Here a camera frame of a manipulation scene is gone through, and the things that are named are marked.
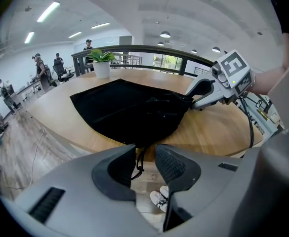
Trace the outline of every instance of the green leaves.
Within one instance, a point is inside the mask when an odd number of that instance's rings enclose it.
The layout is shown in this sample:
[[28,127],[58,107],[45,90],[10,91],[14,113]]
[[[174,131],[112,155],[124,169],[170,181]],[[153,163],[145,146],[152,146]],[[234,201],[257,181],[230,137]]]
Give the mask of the green leaves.
[[88,58],[97,62],[107,62],[115,59],[115,56],[111,52],[103,52],[100,49],[93,49],[88,55]]

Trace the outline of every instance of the white ceiling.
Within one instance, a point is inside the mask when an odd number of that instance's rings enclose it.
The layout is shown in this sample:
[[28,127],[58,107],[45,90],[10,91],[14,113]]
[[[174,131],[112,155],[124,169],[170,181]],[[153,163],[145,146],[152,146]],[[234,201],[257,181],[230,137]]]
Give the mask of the white ceiling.
[[190,52],[215,60],[213,46],[230,51],[238,49],[248,62],[261,70],[278,64],[282,38],[277,16],[269,0],[56,0],[61,5],[43,23],[37,18],[54,0],[17,0],[0,23],[0,49],[23,48],[28,32],[35,35],[31,45],[75,41],[68,36],[78,31],[90,36],[90,27],[110,22],[105,31],[124,27],[135,43],[157,45]]

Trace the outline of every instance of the white sneaker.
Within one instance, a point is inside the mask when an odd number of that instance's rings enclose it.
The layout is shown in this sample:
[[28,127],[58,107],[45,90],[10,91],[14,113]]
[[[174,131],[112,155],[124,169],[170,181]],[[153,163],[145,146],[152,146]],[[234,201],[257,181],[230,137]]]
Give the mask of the white sneaker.
[[155,204],[163,212],[166,212],[167,200],[159,192],[156,191],[151,192],[150,198],[153,204]]
[[163,185],[162,187],[160,187],[160,193],[164,198],[168,199],[168,186]]

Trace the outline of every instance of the black cap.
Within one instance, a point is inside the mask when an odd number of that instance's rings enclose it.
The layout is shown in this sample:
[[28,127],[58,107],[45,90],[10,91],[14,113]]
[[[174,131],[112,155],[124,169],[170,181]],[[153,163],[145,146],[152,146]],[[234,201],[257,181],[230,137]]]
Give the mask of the black cap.
[[36,56],[41,56],[39,53],[36,53],[35,56],[32,56],[32,58],[34,59]]

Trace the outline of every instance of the potted plant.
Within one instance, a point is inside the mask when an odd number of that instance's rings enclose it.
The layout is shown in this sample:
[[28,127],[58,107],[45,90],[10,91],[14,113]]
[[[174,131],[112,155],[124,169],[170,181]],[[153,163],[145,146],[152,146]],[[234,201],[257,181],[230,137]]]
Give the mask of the potted plant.
[[110,62],[115,59],[111,52],[103,53],[100,49],[93,49],[88,55],[92,59],[97,78],[104,79],[109,77]]

